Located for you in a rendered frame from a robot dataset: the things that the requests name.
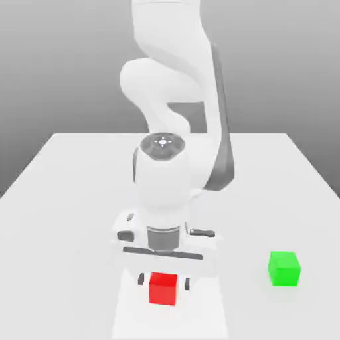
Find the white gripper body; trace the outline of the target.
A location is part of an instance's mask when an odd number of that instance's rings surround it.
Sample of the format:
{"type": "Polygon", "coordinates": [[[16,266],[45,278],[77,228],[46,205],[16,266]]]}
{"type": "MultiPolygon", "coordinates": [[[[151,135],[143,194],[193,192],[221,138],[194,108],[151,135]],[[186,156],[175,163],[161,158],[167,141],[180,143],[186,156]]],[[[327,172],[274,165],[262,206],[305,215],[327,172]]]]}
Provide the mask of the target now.
{"type": "Polygon", "coordinates": [[[163,272],[186,276],[214,276],[214,256],[174,251],[157,253],[147,248],[120,246],[116,264],[135,272],[163,272]]]}

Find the small red cube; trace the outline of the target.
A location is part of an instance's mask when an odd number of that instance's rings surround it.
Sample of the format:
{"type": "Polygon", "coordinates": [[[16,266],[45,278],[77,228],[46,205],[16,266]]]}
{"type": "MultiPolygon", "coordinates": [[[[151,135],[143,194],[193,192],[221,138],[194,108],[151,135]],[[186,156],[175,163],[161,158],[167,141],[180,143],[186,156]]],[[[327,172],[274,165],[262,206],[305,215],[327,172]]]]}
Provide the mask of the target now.
{"type": "Polygon", "coordinates": [[[178,275],[152,272],[149,280],[149,302],[157,305],[175,306],[178,275]]]}

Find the small green cube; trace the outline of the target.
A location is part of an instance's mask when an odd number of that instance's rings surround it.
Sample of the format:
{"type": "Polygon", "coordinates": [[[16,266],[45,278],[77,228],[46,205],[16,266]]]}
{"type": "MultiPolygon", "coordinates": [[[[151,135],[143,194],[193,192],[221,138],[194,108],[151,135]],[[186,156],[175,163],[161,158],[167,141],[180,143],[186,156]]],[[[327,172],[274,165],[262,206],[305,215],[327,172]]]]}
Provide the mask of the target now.
{"type": "Polygon", "coordinates": [[[301,265],[295,252],[271,251],[268,273],[273,286],[297,286],[301,265]]]}

